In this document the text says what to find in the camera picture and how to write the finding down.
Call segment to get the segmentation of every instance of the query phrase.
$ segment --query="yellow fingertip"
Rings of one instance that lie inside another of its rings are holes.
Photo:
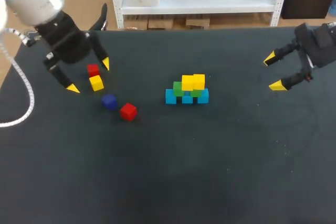
[[[67,90],[76,92],[76,93],[80,93],[79,90],[76,88],[76,86],[74,84],[71,84],[69,87],[67,87]]]
[[[287,91],[287,89],[282,85],[282,81],[279,80],[269,86],[273,91]]]
[[[266,61],[268,61],[269,59],[275,57],[275,52],[273,51],[265,60],[264,60],[264,64],[268,67]]]
[[[107,70],[110,70],[110,60],[108,56],[105,59],[103,59],[103,63],[105,67],[107,68]]]

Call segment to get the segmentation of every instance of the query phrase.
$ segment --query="yellow block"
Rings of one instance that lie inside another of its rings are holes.
[[[194,90],[194,76],[182,76],[182,90],[183,91]]]
[[[205,74],[194,74],[194,90],[204,90]]]
[[[89,78],[91,82],[91,86],[94,91],[98,91],[104,88],[103,81],[101,80],[100,76],[93,76]]]
[[[278,80],[277,82],[271,84],[269,88],[272,89],[273,91],[287,91],[284,85],[282,85],[281,80]]]

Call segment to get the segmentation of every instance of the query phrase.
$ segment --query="white cable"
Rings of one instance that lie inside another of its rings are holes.
[[[0,49],[3,51],[6,59],[12,64],[12,66],[14,67],[14,69],[17,71],[17,73],[20,75],[21,79],[23,80],[26,88],[27,88],[27,91],[28,91],[28,94],[29,94],[29,108],[27,110],[27,112],[19,119],[17,120],[14,120],[12,122],[7,122],[7,123],[0,123],[0,128],[5,128],[5,127],[10,127],[10,126],[14,126],[14,125],[17,125],[19,123],[22,123],[24,120],[26,120],[31,112],[33,111],[34,109],[34,105],[35,105],[35,97],[34,97],[34,92],[33,92],[33,89],[26,77],[26,75],[23,73],[22,69],[19,67],[19,65],[16,63],[16,61],[14,60],[14,58],[12,58],[4,43],[3,43],[3,39],[2,37],[0,37]]]

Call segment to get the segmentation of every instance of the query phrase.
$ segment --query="floor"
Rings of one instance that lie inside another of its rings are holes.
[[[113,10],[112,0],[66,0],[64,11],[68,13],[76,22],[80,29],[88,29],[100,15],[103,3],[108,4],[109,13],[109,30],[115,30],[116,22]],[[232,28],[232,27],[267,27],[269,26],[269,14],[227,14],[214,15],[211,19],[211,29]],[[307,22],[310,25],[320,25],[325,22],[335,21],[335,18],[327,17],[326,19],[315,20],[280,20],[279,26],[298,26]],[[21,31],[30,30],[13,15],[9,14],[7,27],[13,27]],[[183,19],[177,19],[174,23],[174,29],[183,29]],[[11,55],[15,55],[20,45],[20,41],[11,35],[5,37],[6,46]],[[0,57],[0,84],[3,82],[9,70],[8,62]]]

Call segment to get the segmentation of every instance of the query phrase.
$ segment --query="green block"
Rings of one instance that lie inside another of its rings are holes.
[[[173,92],[174,92],[174,96],[176,97],[184,96],[184,91],[182,91],[182,82],[174,81]]]
[[[190,91],[191,97],[201,97],[202,96],[202,91],[201,90],[193,90]]]

